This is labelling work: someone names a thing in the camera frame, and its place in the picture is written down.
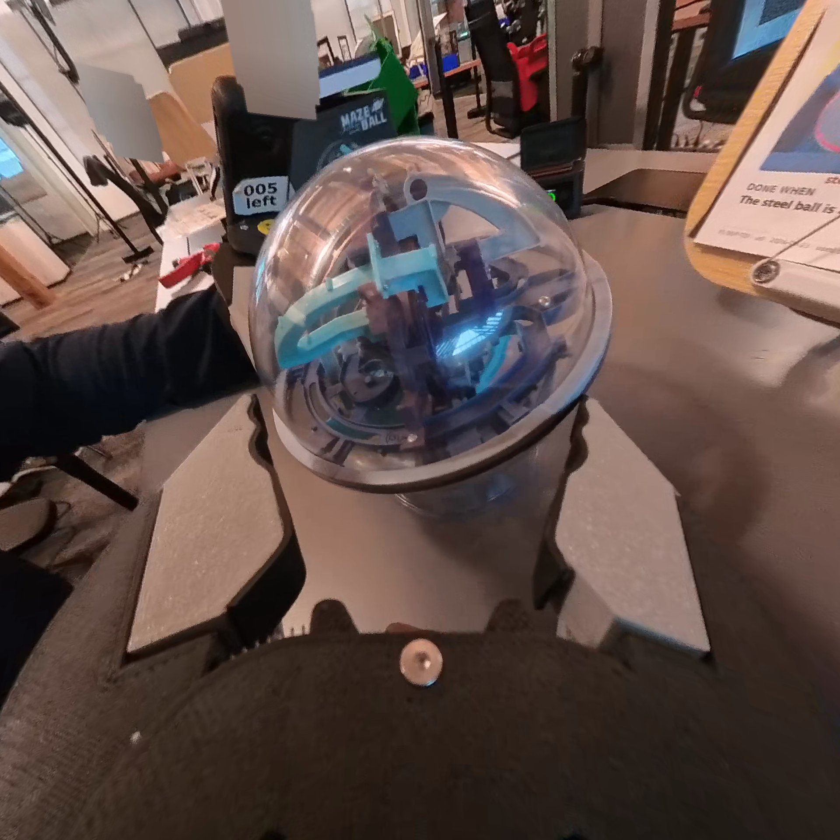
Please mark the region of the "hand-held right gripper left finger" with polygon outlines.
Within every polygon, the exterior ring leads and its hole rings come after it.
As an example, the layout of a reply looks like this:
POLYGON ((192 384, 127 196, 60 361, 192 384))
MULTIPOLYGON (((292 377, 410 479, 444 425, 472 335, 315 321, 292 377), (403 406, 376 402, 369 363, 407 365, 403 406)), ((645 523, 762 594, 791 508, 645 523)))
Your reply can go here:
POLYGON ((256 395, 240 396, 163 483, 127 654, 213 635, 230 652, 277 634, 306 567, 256 395))

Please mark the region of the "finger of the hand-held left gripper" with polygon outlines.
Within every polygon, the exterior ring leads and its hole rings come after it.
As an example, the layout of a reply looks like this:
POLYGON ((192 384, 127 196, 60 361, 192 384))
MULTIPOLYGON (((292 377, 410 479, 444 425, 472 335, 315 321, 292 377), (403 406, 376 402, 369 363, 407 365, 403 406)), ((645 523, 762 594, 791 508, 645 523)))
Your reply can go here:
POLYGON ((213 305, 213 370, 216 377, 257 377, 251 347, 249 308, 254 290, 252 266, 225 266, 216 282, 213 305))

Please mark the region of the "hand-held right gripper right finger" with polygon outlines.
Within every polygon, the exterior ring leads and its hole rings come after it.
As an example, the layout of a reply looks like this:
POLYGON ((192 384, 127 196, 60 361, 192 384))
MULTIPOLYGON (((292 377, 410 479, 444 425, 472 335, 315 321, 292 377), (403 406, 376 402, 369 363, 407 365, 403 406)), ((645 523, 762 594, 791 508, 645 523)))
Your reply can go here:
POLYGON ((677 492, 591 398, 574 414, 533 604, 554 612, 558 637, 587 648, 633 636, 711 651, 677 492))

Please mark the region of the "clear maze ball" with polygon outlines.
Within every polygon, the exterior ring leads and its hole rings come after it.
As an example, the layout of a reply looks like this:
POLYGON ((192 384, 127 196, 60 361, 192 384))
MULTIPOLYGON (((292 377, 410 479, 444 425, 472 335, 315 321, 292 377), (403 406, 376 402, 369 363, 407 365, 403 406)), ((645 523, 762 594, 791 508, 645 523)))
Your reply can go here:
POLYGON ((275 219, 248 331, 279 441, 334 485, 446 487, 572 412, 606 357, 613 297, 550 193, 481 145, 374 143, 275 219))

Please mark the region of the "person's left forearm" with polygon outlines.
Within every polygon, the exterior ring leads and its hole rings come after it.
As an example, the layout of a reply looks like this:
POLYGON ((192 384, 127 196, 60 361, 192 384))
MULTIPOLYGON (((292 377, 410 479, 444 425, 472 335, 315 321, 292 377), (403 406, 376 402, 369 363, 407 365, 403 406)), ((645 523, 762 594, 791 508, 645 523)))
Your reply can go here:
POLYGON ((2 343, 1 479, 142 422, 257 387, 216 289, 122 322, 2 343))

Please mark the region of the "dark maze ball box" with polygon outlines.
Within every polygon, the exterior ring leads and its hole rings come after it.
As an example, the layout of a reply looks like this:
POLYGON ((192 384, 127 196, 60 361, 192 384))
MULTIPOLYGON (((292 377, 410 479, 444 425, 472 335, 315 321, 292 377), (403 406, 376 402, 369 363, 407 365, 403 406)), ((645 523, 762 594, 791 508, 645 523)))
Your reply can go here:
POLYGON ((382 60, 372 51, 318 71, 315 118, 292 121, 290 187, 298 191, 346 154, 396 136, 386 92, 375 85, 381 70, 382 60))

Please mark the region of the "red hand tool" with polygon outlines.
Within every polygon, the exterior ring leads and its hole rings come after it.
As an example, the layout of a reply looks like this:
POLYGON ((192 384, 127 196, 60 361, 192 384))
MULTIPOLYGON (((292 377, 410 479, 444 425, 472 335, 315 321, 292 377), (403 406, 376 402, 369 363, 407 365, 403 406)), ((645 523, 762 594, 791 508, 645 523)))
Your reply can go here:
POLYGON ((193 254, 176 259, 171 269, 160 275, 159 285, 164 289, 171 289, 202 272, 210 274, 220 246, 221 243, 218 242, 207 244, 193 254))

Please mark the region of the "black office chair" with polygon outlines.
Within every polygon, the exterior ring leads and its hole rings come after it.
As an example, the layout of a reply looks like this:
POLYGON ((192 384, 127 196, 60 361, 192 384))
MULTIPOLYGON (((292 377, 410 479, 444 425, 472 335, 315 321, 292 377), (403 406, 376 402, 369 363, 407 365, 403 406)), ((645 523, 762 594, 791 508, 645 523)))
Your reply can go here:
POLYGON ((547 34, 545 3, 536 1, 465 3, 465 19, 481 63, 486 88, 485 124, 491 134, 513 140, 522 130, 550 121, 550 70, 541 79, 535 108, 522 111, 518 75, 507 44, 527 44, 547 34))

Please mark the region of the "wooden board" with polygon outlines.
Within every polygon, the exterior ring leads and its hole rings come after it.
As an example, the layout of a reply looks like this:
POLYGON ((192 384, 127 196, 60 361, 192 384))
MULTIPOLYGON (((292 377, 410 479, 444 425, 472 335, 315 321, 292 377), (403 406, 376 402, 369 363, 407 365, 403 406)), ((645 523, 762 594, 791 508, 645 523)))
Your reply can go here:
POLYGON ((756 255, 696 243, 698 228, 781 98, 831 4, 805 2, 692 200, 686 217, 684 245, 689 263, 710 282, 780 303, 809 319, 837 327, 837 273, 793 264, 781 257, 759 259, 756 255))

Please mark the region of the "small black screen device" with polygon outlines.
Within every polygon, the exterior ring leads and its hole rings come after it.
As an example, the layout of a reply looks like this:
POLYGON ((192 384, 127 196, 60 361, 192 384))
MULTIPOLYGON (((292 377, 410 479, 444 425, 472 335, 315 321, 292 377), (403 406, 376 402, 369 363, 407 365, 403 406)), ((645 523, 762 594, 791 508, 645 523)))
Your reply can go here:
POLYGON ((584 117, 545 122, 520 134, 520 166, 569 219, 582 209, 585 178, 584 117))

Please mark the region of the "printed instruction sheet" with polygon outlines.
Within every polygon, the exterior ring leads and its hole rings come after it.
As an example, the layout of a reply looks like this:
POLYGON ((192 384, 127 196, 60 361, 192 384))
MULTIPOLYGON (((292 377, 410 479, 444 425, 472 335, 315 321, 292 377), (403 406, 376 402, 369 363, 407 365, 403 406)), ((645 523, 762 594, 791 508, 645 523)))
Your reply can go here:
POLYGON ((698 245, 839 271, 839 13, 831 2, 698 245))

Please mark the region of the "black computer monitor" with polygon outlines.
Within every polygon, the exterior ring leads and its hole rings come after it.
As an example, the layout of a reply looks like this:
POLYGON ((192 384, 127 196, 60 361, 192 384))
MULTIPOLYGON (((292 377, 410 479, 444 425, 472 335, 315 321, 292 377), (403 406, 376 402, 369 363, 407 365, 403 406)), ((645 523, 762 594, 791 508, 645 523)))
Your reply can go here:
POLYGON ((736 123, 804 5, 711 1, 707 32, 681 106, 685 117, 736 123))

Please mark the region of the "wooden post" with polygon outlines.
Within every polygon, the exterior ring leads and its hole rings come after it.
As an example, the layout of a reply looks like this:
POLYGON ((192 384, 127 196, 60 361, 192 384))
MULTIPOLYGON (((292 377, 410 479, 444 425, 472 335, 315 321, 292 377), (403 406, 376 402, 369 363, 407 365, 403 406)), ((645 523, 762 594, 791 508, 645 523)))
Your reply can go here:
POLYGON ((1 277, 16 293, 36 309, 45 309, 56 301, 48 289, 10 250, 1 245, 1 277))

